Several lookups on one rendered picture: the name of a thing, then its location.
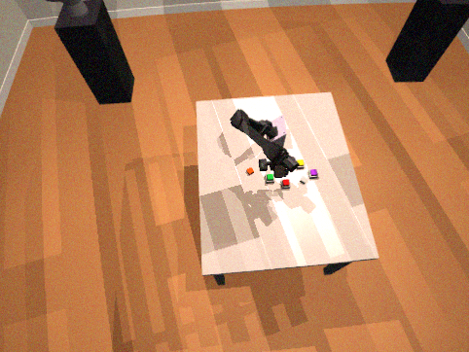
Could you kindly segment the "red button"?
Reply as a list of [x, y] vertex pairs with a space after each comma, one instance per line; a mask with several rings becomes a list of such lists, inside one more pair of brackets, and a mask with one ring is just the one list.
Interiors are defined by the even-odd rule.
[[281, 189], [291, 189], [291, 184], [290, 184], [290, 179], [284, 179], [280, 181], [281, 183]]

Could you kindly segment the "green button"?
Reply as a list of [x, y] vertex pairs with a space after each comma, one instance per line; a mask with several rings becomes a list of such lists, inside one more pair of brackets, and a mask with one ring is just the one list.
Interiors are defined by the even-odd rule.
[[273, 174], [266, 174], [265, 178], [266, 178], [266, 184], [272, 184], [275, 182]]

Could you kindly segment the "yellow button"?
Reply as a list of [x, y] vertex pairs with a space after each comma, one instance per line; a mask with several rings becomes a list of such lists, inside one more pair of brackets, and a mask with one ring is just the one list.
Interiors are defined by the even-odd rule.
[[303, 159], [297, 159], [297, 162], [300, 164], [297, 169], [305, 169], [305, 161]]

